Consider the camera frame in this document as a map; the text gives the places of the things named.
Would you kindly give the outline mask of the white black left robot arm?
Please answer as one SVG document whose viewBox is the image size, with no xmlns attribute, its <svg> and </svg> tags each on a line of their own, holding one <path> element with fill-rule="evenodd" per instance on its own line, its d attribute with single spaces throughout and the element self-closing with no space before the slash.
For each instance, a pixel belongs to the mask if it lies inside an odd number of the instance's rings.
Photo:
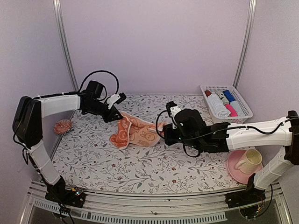
<svg viewBox="0 0 299 224">
<path fill-rule="evenodd" d="M 61 92 L 44 96 L 22 96 L 13 119 L 13 140 L 23 147 L 23 157 L 30 162 L 47 187 L 47 197 L 60 203 L 66 202 L 76 193 L 66 189 L 62 175 L 50 158 L 50 137 L 54 136 L 47 124 L 50 118 L 58 118 L 70 112 L 80 111 L 102 117 L 105 123 L 122 119 L 115 107 L 126 99 L 125 93 L 115 93 L 101 99 L 104 86 L 90 81 L 82 91 Z"/>
</svg>

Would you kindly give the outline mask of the light blue terry towel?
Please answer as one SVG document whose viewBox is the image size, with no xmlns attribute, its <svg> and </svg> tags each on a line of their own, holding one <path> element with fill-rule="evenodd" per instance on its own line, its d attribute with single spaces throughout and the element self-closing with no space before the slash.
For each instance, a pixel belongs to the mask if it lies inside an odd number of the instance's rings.
<svg viewBox="0 0 299 224">
<path fill-rule="evenodd" d="M 207 97 L 213 112 L 217 117 L 229 117 L 231 112 L 225 107 L 216 93 L 212 93 Z"/>
</svg>

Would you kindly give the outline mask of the orange patterned towel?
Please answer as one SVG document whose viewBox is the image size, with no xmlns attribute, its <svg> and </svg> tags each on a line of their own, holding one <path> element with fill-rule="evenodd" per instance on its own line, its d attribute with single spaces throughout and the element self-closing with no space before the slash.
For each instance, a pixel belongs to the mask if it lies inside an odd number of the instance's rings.
<svg viewBox="0 0 299 224">
<path fill-rule="evenodd" d="M 121 112 L 123 118 L 117 121 L 118 131 L 110 137 L 110 142 L 119 150 L 126 149 L 129 144 L 141 147 L 153 147 L 161 139 L 166 123 L 158 125 L 143 119 Z"/>
</svg>

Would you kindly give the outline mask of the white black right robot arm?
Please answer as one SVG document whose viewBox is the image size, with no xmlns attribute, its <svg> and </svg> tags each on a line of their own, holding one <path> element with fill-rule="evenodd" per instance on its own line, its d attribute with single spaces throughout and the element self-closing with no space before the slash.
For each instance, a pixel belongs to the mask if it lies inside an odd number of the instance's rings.
<svg viewBox="0 0 299 224">
<path fill-rule="evenodd" d="M 215 123 L 206 125 L 195 109 L 166 109 L 172 120 L 163 127 L 164 141 L 170 146 L 181 143 L 198 154 L 228 152 L 242 147 L 280 145 L 277 155 L 249 178 L 242 200 L 252 203 L 268 186 L 287 170 L 299 164 L 299 116 L 289 111 L 276 120 L 251 124 Z"/>
</svg>

